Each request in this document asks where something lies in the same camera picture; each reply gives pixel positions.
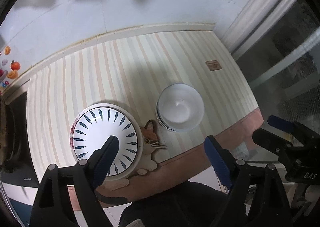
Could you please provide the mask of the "white bowl front blue rim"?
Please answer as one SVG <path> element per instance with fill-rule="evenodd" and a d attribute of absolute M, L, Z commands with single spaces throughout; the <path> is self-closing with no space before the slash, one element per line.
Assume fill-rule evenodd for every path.
<path fill-rule="evenodd" d="M 204 117 L 204 102 L 193 87 L 176 83 L 166 87 L 157 100 L 164 123 L 175 132 L 188 132 L 199 126 Z"/>

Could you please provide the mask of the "plain white bowl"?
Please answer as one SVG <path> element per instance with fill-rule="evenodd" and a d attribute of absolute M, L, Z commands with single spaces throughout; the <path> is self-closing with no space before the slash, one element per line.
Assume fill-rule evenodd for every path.
<path fill-rule="evenodd" d="M 156 105 L 155 105 L 155 115 L 156 115 L 156 118 L 157 118 L 159 124 L 160 124 L 163 128 L 165 128 L 166 130 L 171 131 L 171 132 L 174 132 L 174 131 L 175 131 L 174 129 L 168 127 L 168 126 L 164 123 L 164 121 L 161 119 L 161 116 L 160 116 L 159 111 L 158 111 L 158 103 L 156 103 Z"/>

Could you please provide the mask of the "black induction cooktop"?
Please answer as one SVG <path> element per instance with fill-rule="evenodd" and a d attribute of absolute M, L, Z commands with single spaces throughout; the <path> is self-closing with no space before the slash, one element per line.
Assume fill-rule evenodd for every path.
<path fill-rule="evenodd" d="M 27 134 L 27 92 L 4 105 L 1 118 L 1 181 L 38 187 Z"/>

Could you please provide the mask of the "brown label patch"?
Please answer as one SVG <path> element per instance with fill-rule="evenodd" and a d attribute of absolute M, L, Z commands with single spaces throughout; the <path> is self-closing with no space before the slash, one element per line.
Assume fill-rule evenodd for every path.
<path fill-rule="evenodd" d="M 222 67 L 217 60 L 210 60 L 205 62 L 210 71 L 221 70 Z"/>

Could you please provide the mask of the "striped cat print table mat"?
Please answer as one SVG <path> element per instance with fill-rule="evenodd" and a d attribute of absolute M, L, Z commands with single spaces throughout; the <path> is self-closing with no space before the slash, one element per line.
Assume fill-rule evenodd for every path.
<path fill-rule="evenodd" d="M 210 71 L 206 61 L 222 69 Z M 213 135 L 223 148 L 255 148 L 251 139 L 262 126 L 257 101 L 240 68 L 217 36 L 208 31 L 160 32 L 111 40 L 84 48 L 49 64 L 31 77 L 27 90 L 27 129 L 37 178 L 48 165 L 75 164 L 69 133 L 86 107 L 112 103 L 139 125 L 155 119 L 155 105 L 167 86 L 185 83 L 201 95 L 205 114 L 190 132 L 160 127 L 165 150 L 153 154 L 158 167 L 133 176 L 129 185 L 99 192 L 133 202 L 170 189 L 209 166 L 203 141 Z"/>

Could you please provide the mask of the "colourful wall stickers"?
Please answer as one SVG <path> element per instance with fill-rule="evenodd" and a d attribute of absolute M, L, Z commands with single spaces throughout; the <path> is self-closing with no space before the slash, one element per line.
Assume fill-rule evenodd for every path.
<path fill-rule="evenodd" d="M 1 50 L 1 95 L 10 86 L 10 84 L 19 77 L 19 70 L 21 69 L 21 64 L 18 61 L 10 59 L 10 53 L 11 48 L 9 45 L 5 46 L 3 50 Z"/>

